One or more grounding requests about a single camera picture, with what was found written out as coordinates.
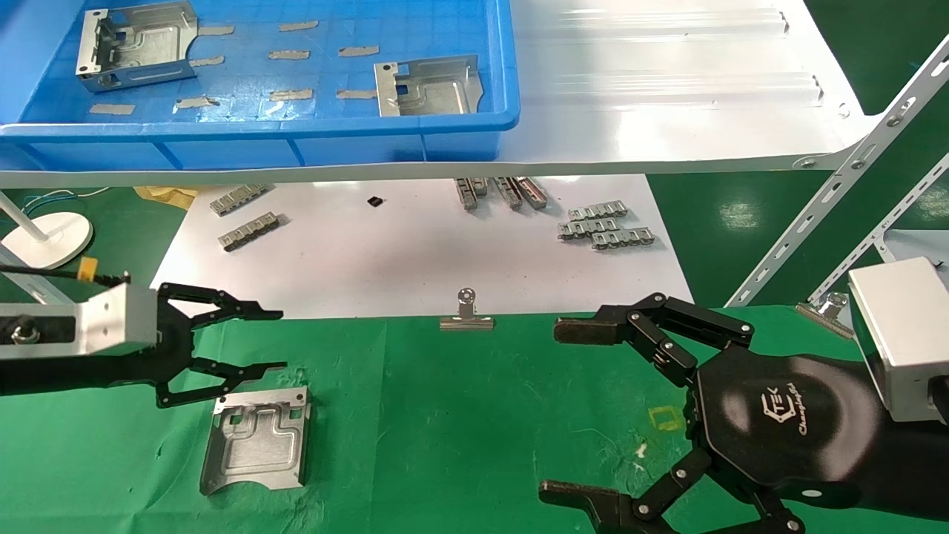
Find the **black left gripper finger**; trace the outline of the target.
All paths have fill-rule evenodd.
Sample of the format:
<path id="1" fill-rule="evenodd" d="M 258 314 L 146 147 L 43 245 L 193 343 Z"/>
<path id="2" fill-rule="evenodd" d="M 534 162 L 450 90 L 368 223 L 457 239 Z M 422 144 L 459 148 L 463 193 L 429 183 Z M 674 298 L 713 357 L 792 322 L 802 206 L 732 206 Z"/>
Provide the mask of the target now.
<path id="1" fill-rule="evenodd" d="M 231 319 L 250 321 L 270 321 L 284 317 L 279 310 L 265 310 L 256 300 L 238 300 L 223 290 L 190 286 L 177 283 L 163 283 L 157 289 L 160 302 L 170 301 L 196 302 L 214 307 L 196 317 L 185 317 L 192 329 L 203 329 Z"/>
<path id="2" fill-rule="evenodd" d="M 238 367 L 215 360 L 191 360 L 189 366 L 186 367 L 187 371 L 210 375 L 221 379 L 222 382 L 215 386 L 203 386 L 203 388 L 181 392 L 171 392 L 169 379 L 157 382 L 156 405 L 160 409 L 169 409 L 185 406 L 188 403 L 226 398 L 241 384 L 259 380 L 271 369 L 284 369 L 287 365 L 288 362 L 278 361 Z"/>

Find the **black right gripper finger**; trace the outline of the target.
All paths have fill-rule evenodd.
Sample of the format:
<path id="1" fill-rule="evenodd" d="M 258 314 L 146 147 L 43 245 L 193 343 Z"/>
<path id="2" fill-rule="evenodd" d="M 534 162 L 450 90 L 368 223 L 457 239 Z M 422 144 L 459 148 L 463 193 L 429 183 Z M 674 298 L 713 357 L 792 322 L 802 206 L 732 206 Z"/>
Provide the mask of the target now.
<path id="1" fill-rule="evenodd" d="M 675 533 L 664 513 L 714 466 L 712 456 L 697 447 L 674 464 L 640 497 L 606 487 L 545 480 L 539 499 L 552 506 L 576 508 L 589 517 L 597 533 Z M 769 491 L 753 493 L 759 519 L 729 525 L 715 533 L 804 533 L 804 522 Z"/>
<path id="2" fill-rule="evenodd" d="M 560 317 L 555 321 L 555 340 L 559 343 L 626 343 L 675 386 L 694 385 L 697 358 L 674 341 L 672 334 L 716 349 L 748 348 L 755 329 L 721 312 L 662 293 L 648 295 L 633 305 L 603 305 L 593 317 Z"/>

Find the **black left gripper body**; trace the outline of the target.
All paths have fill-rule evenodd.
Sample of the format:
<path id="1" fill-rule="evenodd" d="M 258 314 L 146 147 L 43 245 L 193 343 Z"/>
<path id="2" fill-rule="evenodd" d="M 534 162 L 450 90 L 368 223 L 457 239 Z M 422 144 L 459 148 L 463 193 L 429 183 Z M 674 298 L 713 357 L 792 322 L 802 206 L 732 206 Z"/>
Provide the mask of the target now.
<path id="1" fill-rule="evenodd" d="M 168 384 L 192 363 L 194 336 L 192 319 L 167 300 L 157 301 L 159 342 L 155 348 L 156 385 Z"/>

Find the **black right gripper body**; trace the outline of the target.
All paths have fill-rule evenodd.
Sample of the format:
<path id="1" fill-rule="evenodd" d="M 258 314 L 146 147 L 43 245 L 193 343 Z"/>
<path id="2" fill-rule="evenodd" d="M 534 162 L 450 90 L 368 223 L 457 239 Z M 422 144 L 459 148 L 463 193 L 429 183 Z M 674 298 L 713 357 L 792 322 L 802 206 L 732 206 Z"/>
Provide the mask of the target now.
<path id="1" fill-rule="evenodd" d="M 732 347 L 698 366 L 698 442 L 729 493 L 856 507 L 860 469 L 884 422 L 864 364 Z"/>

